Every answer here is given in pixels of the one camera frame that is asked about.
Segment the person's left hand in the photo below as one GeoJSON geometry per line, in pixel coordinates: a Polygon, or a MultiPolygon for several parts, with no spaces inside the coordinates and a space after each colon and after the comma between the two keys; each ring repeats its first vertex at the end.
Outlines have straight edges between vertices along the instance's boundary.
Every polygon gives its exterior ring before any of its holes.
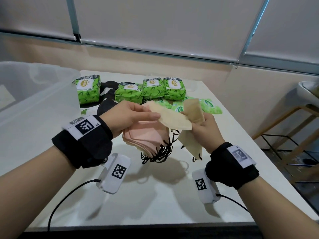
{"type": "Polygon", "coordinates": [[[100,117],[111,129],[115,138],[133,123],[138,121],[156,121],[160,118],[160,114],[151,112],[145,106],[130,101],[121,101],[100,117]]]}

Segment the white electronic device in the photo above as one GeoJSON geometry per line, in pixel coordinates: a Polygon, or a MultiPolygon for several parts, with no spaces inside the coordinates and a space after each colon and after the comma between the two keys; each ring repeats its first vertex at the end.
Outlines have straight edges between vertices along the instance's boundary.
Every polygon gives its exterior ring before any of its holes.
{"type": "Polygon", "coordinates": [[[109,194],[115,194],[127,173],[131,165],[131,159],[125,155],[113,153],[107,158],[106,163],[102,164],[104,167],[99,179],[100,182],[96,183],[96,186],[109,194]]]}
{"type": "Polygon", "coordinates": [[[196,184],[199,199],[203,204],[215,203],[220,200],[220,197],[216,196],[216,193],[219,194],[217,185],[207,177],[205,169],[192,172],[192,177],[196,184]]]}

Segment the beige wall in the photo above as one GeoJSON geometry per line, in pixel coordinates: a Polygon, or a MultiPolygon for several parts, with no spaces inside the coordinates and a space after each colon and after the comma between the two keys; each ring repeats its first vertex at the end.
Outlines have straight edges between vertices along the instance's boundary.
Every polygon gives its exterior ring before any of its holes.
{"type": "MultiPolygon", "coordinates": [[[[201,80],[218,97],[236,120],[253,135],[294,105],[300,104],[296,85],[316,76],[271,70],[232,67],[212,62],[125,52],[36,39],[0,37],[0,60],[38,62],[77,70],[96,70],[146,75],[149,73],[201,80]]],[[[307,116],[298,112],[270,132],[289,132],[307,116]]],[[[295,139],[301,142],[318,127],[313,121],[295,139]]],[[[264,147],[261,140],[257,143],[264,147]]],[[[291,144],[284,148],[292,149],[291,144]]]]}

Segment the transparent plastic bin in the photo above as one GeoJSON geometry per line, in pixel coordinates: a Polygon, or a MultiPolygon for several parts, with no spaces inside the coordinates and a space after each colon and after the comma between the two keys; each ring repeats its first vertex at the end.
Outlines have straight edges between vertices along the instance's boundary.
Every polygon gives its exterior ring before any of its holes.
{"type": "Polygon", "coordinates": [[[78,77],[56,65],[0,62],[0,175],[48,149],[80,116],[78,77]]]}

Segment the tabletop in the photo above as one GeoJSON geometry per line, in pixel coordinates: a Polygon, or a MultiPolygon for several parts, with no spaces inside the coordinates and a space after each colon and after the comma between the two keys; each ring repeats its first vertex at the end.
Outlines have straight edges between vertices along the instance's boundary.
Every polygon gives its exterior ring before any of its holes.
{"type": "MultiPolygon", "coordinates": [[[[114,80],[141,83],[145,76],[82,70],[82,76],[100,75],[101,81],[114,80]]],[[[240,146],[257,162],[260,175],[283,196],[313,220],[319,220],[301,195],[285,179],[257,144],[201,81],[192,81],[195,91],[189,96],[210,98],[223,114],[214,115],[226,141],[240,146]]],[[[253,218],[234,202],[221,198],[215,204],[203,205],[197,195],[191,173],[204,168],[210,155],[203,149],[203,160],[192,162],[192,155],[176,141],[173,152],[163,163],[147,162],[142,165],[140,151],[126,145],[122,136],[113,140],[114,153],[131,158],[131,167],[119,189],[114,194],[99,190],[95,183],[87,184],[70,195],[55,212],[52,230],[77,229],[86,226],[108,228],[133,225],[251,225],[253,218]]],[[[76,186],[97,179],[103,167],[78,169],[57,195],[32,222],[27,231],[45,230],[54,207],[76,186]]],[[[237,191],[217,183],[221,194],[243,204],[237,191]]]]}

